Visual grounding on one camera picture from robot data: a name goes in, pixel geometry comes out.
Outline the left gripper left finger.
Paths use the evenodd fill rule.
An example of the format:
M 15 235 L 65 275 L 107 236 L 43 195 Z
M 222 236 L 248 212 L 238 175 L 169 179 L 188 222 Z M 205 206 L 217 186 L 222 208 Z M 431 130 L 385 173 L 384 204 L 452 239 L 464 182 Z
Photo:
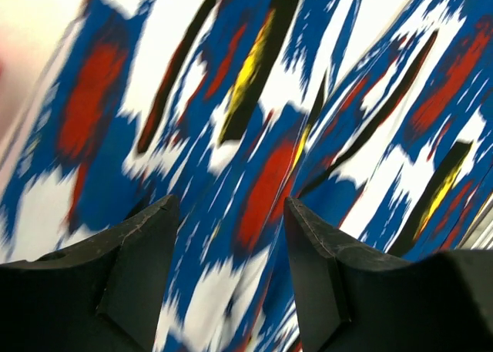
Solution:
M 150 351 L 179 225 L 164 196 L 38 260 L 1 267 L 3 351 Z

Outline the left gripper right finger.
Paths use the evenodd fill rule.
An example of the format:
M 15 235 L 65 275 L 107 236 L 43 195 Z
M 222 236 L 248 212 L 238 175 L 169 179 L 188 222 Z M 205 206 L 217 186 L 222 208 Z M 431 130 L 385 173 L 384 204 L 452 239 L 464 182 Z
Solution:
M 411 263 L 284 202 L 305 351 L 490 351 L 492 253 L 453 250 Z

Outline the blue white red patterned trousers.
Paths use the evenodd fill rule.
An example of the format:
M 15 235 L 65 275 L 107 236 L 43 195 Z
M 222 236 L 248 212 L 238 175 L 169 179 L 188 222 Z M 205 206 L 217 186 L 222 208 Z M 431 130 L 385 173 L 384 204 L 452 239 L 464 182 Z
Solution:
M 10 161 L 1 260 L 180 198 L 156 351 L 300 351 L 282 202 L 409 260 L 492 197 L 492 0 L 89 0 Z

